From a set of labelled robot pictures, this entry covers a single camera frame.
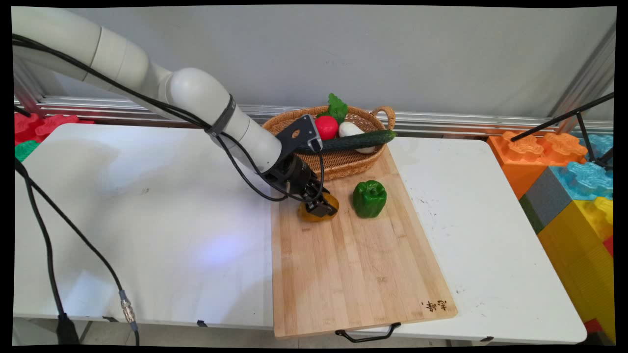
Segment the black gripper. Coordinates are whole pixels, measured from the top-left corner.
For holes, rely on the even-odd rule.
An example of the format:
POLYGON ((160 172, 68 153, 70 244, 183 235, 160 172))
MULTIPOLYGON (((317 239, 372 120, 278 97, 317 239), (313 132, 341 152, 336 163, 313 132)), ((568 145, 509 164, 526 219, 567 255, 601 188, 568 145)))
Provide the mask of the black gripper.
POLYGON ((264 179, 293 198, 316 198, 304 203, 305 218, 334 218, 339 201, 327 189, 320 193, 320 181, 307 163, 298 155, 290 154, 275 163, 264 179))

